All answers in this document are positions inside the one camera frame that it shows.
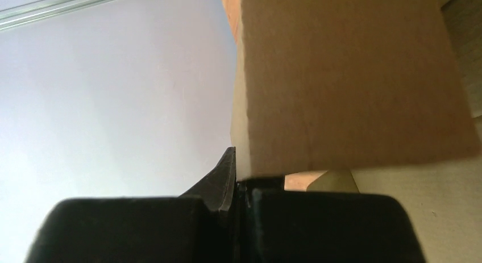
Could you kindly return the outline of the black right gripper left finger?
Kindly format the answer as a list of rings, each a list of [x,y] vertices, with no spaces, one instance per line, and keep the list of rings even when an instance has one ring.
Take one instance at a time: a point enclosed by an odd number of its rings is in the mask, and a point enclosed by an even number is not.
[[[77,198],[48,214],[27,262],[233,262],[235,149],[177,197]]]

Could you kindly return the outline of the brown cardboard box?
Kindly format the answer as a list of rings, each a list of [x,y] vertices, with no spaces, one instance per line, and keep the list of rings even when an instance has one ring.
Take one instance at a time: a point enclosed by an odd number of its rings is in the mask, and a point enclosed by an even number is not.
[[[481,0],[239,0],[237,32],[239,181],[350,170],[481,261]]]

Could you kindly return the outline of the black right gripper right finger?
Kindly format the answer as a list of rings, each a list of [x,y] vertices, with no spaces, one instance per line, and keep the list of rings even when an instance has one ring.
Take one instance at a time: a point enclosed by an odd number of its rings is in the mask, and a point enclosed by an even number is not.
[[[238,184],[242,262],[425,262],[401,204],[376,194]]]

